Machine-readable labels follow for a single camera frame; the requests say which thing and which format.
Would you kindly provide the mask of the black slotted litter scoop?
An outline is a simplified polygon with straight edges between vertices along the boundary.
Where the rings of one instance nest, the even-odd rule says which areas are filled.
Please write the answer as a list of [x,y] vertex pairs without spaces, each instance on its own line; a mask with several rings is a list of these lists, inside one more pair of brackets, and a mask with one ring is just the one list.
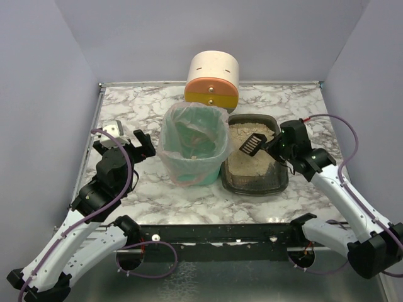
[[261,133],[253,133],[240,147],[239,150],[244,154],[254,157],[259,150],[264,148],[267,137]]

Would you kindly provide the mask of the dark litter box tray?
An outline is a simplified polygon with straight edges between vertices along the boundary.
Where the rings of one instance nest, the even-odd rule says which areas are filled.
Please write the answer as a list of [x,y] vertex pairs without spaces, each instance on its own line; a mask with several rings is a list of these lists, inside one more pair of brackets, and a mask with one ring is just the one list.
[[253,133],[268,140],[279,134],[276,120],[269,115],[240,114],[229,117],[234,151],[221,166],[223,187],[236,194],[265,196],[284,191],[288,186],[288,168],[260,150],[253,157],[239,148]]

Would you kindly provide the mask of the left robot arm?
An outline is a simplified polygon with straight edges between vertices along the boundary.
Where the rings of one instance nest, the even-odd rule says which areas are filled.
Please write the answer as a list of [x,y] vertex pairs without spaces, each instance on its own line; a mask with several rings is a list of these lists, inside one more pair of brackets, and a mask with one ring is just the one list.
[[63,301],[73,285],[114,250],[140,243],[140,226],[129,216],[119,216],[104,233],[83,247],[82,243],[105,222],[134,187],[135,164],[156,154],[150,135],[135,130],[135,147],[113,126],[94,129],[93,143],[102,156],[96,175],[81,188],[57,233],[35,259],[12,270],[7,280],[19,290],[19,301]]

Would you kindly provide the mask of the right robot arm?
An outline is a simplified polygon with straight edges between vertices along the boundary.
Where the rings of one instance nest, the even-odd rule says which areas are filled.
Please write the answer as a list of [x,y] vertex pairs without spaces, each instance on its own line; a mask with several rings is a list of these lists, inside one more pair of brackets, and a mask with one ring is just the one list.
[[365,279],[402,261],[402,224],[391,223],[370,205],[328,151],[312,147],[304,120],[283,122],[265,151],[289,163],[293,171],[324,193],[349,224],[344,230],[315,215],[305,215],[297,227],[301,236],[347,258]]

